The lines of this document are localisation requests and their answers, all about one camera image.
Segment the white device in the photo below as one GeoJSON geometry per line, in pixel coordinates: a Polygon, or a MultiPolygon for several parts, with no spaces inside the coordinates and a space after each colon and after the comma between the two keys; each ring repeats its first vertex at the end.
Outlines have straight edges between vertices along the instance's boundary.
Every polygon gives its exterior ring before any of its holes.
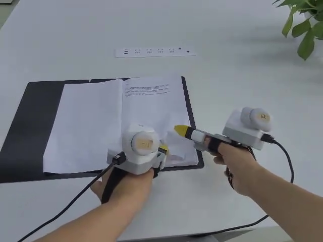
{"type": "Polygon", "coordinates": [[[272,117],[262,108],[245,107],[230,115],[222,134],[230,140],[261,150],[261,137],[272,129],[272,117]]]}
{"type": "Polygon", "coordinates": [[[122,148],[127,160],[116,167],[132,174],[143,174],[151,168],[163,169],[166,153],[160,150],[160,140],[153,128],[130,125],[122,137],[122,148]]]}

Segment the white table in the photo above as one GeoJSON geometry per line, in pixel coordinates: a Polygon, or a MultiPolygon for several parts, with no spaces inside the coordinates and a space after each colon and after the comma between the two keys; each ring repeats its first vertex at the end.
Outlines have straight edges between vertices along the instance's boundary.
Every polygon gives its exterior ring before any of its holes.
{"type": "MultiPolygon", "coordinates": [[[[0,32],[0,144],[29,81],[186,77],[200,129],[221,132],[237,107],[263,107],[275,117],[272,134],[290,152],[295,182],[323,195],[322,65],[302,61],[296,43],[281,35],[287,8],[271,1],[29,0],[20,1],[0,32]],[[197,57],[114,58],[114,49],[194,46],[197,57]]],[[[256,156],[289,179],[278,147],[256,156]]],[[[204,155],[205,168],[164,172],[143,211],[121,240],[211,232],[264,215],[237,195],[224,167],[204,155]]],[[[0,184],[0,234],[16,241],[59,212],[91,179],[0,184]]],[[[33,238],[99,204],[88,191],[60,219],[33,238]]],[[[275,223],[267,219],[258,226],[275,223]]]]}

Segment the power strip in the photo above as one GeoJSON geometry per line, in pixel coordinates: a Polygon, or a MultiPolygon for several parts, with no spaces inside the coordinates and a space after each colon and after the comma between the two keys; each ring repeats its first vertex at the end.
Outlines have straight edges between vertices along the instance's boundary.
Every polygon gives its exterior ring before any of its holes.
{"type": "Polygon", "coordinates": [[[128,57],[163,57],[163,56],[196,56],[193,48],[188,47],[138,47],[116,49],[117,58],[128,57]]]}

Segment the yellow label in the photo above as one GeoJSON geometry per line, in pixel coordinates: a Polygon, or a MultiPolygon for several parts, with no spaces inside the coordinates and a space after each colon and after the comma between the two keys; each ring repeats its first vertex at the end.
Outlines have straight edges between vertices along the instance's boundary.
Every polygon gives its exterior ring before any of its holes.
{"type": "Polygon", "coordinates": [[[257,115],[257,118],[260,119],[261,121],[264,121],[264,122],[269,122],[271,120],[271,117],[269,114],[267,113],[259,113],[257,115]]]}
{"type": "Polygon", "coordinates": [[[151,150],[152,140],[138,139],[136,141],[136,147],[137,149],[141,149],[141,150],[151,150]]]}

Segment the cord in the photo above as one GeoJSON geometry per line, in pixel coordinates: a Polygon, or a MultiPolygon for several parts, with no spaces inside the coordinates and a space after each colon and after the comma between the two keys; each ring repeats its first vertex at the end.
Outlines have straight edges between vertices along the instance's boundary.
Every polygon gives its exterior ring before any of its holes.
{"type": "MultiPolygon", "coordinates": [[[[286,158],[287,158],[287,161],[288,161],[288,165],[289,165],[289,169],[291,171],[291,179],[290,179],[290,183],[294,183],[294,168],[293,168],[293,164],[292,164],[292,161],[291,161],[291,158],[287,152],[287,150],[284,148],[284,146],[282,146],[279,142],[277,142],[273,136],[269,135],[269,134],[264,134],[262,137],[261,137],[261,140],[262,141],[265,141],[267,143],[270,143],[270,144],[276,144],[278,145],[281,150],[285,153],[286,155],[286,158]]],[[[252,151],[252,149],[250,147],[248,147],[248,150],[249,152],[252,154],[253,158],[255,159],[255,155],[252,151]]],[[[263,216],[261,219],[255,221],[254,223],[250,223],[250,224],[245,224],[245,225],[241,225],[241,226],[237,226],[237,227],[232,227],[232,228],[226,228],[226,229],[222,229],[222,230],[219,230],[219,231],[215,231],[215,232],[210,232],[210,233],[203,233],[203,234],[197,234],[197,235],[193,235],[191,237],[204,237],[204,236],[209,236],[209,235],[215,235],[215,234],[219,234],[219,233],[224,233],[224,232],[229,232],[229,231],[234,231],[234,230],[237,230],[237,229],[242,229],[242,228],[248,228],[248,227],[252,227],[252,226],[255,226],[261,222],[263,222],[265,219],[267,219],[269,216],[268,215],[265,215],[263,216]]]]}
{"type": "Polygon", "coordinates": [[[20,240],[18,240],[18,242],[24,241],[29,236],[33,235],[34,233],[36,233],[40,229],[44,228],[46,225],[54,222],[56,219],[58,219],[60,216],[62,216],[76,202],[76,200],[78,200],[79,197],[82,196],[86,192],[86,190],[88,190],[90,188],[90,186],[92,186],[97,180],[99,180],[104,174],[106,174],[106,172],[108,170],[110,170],[115,164],[116,164],[115,162],[112,162],[106,169],[104,169],[101,173],[99,173],[88,185],[86,185],[86,187],[78,195],[76,195],[75,198],[72,199],[72,201],[61,212],[59,212],[56,216],[54,216],[53,218],[51,218],[47,222],[43,223],[41,226],[37,227],[36,229],[31,231],[30,233],[28,233],[24,237],[22,237],[20,240]]]}
{"type": "MultiPolygon", "coordinates": [[[[282,146],[279,142],[277,142],[272,136],[268,135],[268,134],[264,134],[261,137],[262,141],[265,141],[267,143],[271,143],[271,144],[276,144],[278,145],[281,150],[285,153],[286,157],[287,157],[287,161],[288,161],[288,165],[291,171],[291,180],[290,183],[294,182],[294,168],[293,168],[293,164],[291,161],[291,158],[287,152],[287,150],[284,148],[284,146],[282,146]]],[[[252,154],[253,158],[255,158],[255,155],[252,151],[252,149],[250,147],[248,147],[249,152],[252,154]]],[[[56,219],[58,219],[60,216],[62,216],[75,202],[77,199],[79,199],[79,197],[81,195],[83,195],[86,190],[88,190],[97,180],[99,180],[108,170],[110,170],[115,164],[120,165],[121,163],[123,163],[125,161],[125,155],[123,152],[121,152],[120,154],[118,154],[117,156],[115,156],[113,158],[113,162],[106,168],[104,169],[100,174],[98,174],[78,195],[76,195],[76,197],[61,211],[59,212],[56,216],[54,216],[52,219],[48,220],[47,222],[43,223],[42,225],[40,225],[39,227],[37,227],[36,229],[34,229],[33,231],[31,231],[30,233],[28,233],[27,235],[25,235],[23,238],[21,238],[20,240],[18,240],[18,242],[22,242],[24,241],[26,238],[30,237],[31,235],[33,235],[34,233],[36,233],[37,231],[39,231],[40,229],[44,228],[46,225],[52,223],[53,221],[55,221],[56,219]]],[[[226,228],[223,230],[219,230],[219,231],[215,231],[215,232],[210,232],[210,233],[203,233],[203,234],[198,234],[198,235],[193,235],[191,237],[204,237],[204,236],[209,236],[209,235],[214,235],[214,234],[219,234],[219,233],[223,233],[223,232],[229,232],[229,231],[234,231],[237,229],[242,229],[242,228],[248,228],[248,227],[252,227],[255,226],[261,222],[263,222],[265,219],[267,219],[269,216],[266,215],[264,217],[262,217],[261,219],[255,221],[254,223],[250,223],[250,224],[245,224],[245,225],[241,225],[241,226],[237,226],[237,227],[232,227],[232,228],[226,228]]]]}

